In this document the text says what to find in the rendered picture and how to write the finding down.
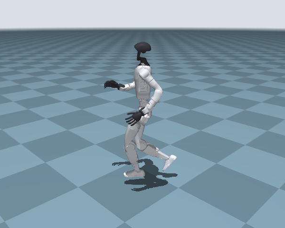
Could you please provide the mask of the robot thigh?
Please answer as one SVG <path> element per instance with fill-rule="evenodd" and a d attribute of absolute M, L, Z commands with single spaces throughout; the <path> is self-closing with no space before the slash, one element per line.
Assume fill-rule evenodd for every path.
<path fill-rule="evenodd" d="M 147 113 L 146 115 L 142 116 L 141 119 L 133 126 L 130 126 L 131 124 L 129 124 L 127 126 L 126 132 L 125 132 L 125 136 L 124 136 L 124 145 L 125 148 L 127 145 L 129 145 L 130 143 L 134 144 L 136 147 L 135 142 L 132 140 L 136 134 L 138 133 L 141 124 L 145 125 L 147 123 L 147 121 L 149 120 L 149 113 Z M 132 120 L 133 121 L 133 120 Z M 130 121 L 130 122 L 132 122 Z M 133 122 L 134 123 L 134 122 Z M 132 123 L 132 124 L 133 124 Z"/>
<path fill-rule="evenodd" d="M 145 140 L 141 139 L 141 136 L 142 136 L 143 131 L 144 131 L 144 127 L 145 127 L 145 125 L 141 124 L 141 127 L 140 127 L 138 133 L 134 137 L 136 146 L 139 150 L 143 150 L 147 146 L 147 142 Z"/>

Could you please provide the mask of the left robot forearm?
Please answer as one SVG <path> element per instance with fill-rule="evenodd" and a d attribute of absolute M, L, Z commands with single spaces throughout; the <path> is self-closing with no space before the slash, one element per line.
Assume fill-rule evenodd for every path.
<path fill-rule="evenodd" d="M 153 107 L 155 107 L 155 105 L 159 102 L 161 95 L 162 95 L 161 90 L 156 90 L 154 95 L 151 97 L 151 100 L 145 106 L 145 108 L 142 110 L 142 112 L 144 114 L 147 114 L 149 111 L 152 111 Z"/>

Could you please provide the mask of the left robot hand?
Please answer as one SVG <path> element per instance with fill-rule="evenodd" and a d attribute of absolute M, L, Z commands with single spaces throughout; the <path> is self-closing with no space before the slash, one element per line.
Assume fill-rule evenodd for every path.
<path fill-rule="evenodd" d="M 129 121 L 126 121 L 126 122 L 128 123 L 128 122 L 130 122 L 130 121 L 133 120 L 132 122 L 130 122 L 130 123 L 128 123 L 128 124 L 131 124 L 130 126 L 135 125 L 135 124 L 141 119 L 141 117 L 145 115 L 145 114 L 142 112 L 142 110 L 143 110 L 144 108 L 145 108 L 145 107 L 143 107 L 142 109 L 140 109 L 138 112 L 128 113 L 128 115 L 129 115 L 129 114 L 133 114 L 133 115 L 130 116 L 129 118 L 125 118 L 125 120 L 128 120 L 128 119 L 132 118 L 132 119 L 130 119 Z M 133 122 L 134 122 L 134 123 L 133 123 Z M 133 123 L 133 124 L 132 124 L 132 123 Z"/>

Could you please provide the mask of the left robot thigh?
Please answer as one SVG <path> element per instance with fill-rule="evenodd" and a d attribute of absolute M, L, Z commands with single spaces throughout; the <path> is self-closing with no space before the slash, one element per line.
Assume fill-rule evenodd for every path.
<path fill-rule="evenodd" d="M 130 126 L 131 124 L 129 124 L 127 126 L 126 132 L 125 132 L 125 136 L 124 136 L 124 145 L 125 148 L 127 145 L 129 145 L 130 143 L 134 144 L 136 147 L 135 142 L 132 140 L 136 134 L 138 133 L 141 124 L 145 125 L 147 123 L 147 121 L 149 120 L 149 113 L 147 113 L 146 115 L 142 116 L 141 119 L 133 126 Z M 133 121 L 133 120 L 132 120 Z M 130 121 L 130 122 L 132 122 Z M 133 122 L 134 123 L 134 122 Z M 132 124 L 133 124 L 132 123 Z"/>

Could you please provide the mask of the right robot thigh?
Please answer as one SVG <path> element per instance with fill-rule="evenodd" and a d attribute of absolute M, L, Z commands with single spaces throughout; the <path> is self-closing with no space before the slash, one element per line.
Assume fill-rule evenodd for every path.
<path fill-rule="evenodd" d="M 136 146 L 139 150 L 143 150 L 147 146 L 147 142 L 145 140 L 141 139 L 141 136 L 142 136 L 143 131 L 144 131 L 144 127 L 145 127 L 145 125 L 141 124 L 141 127 L 140 127 L 138 133 L 134 137 Z"/>

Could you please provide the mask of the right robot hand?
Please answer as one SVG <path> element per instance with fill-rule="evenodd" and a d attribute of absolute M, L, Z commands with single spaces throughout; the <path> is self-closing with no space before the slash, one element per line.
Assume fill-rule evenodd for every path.
<path fill-rule="evenodd" d="M 118 88 L 118 90 L 119 90 L 120 87 L 123 87 L 123 88 L 124 88 L 125 85 L 123 85 L 123 84 L 118 84 L 117 82 L 115 82 L 115 81 L 113 81 L 113 80 L 110 80 L 110 81 L 106 81 L 106 82 L 105 82 L 104 88 L 106 88 L 106 87 Z"/>

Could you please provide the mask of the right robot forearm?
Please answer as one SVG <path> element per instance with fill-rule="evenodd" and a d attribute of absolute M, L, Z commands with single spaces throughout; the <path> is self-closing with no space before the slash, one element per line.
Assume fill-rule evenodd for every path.
<path fill-rule="evenodd" d="M 130 84 L 125 84 L 125 87 L 120 87 L 119 90 L 120 91 L 129 91 L 129 90 L 132 90 L 132 89 L 135 89 L 135 82 L 132 82 Z"/>

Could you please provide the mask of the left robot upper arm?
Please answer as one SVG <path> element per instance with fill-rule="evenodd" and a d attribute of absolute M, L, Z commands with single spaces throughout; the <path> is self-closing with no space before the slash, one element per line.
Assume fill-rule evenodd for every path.
<path fill-rule="evenodd" d="M 161 92 L 163 94 L 162 88 L 153 79 L 153 77 L 151 76 L 151 73 L 147 69 L 142 68 L 138 73 L 139 73 L 139 76 L 141 77 L 142 80 L 144 80 L 150 87 L 155 89 L 154 93 L 156 90 L 161 90 Z"/>

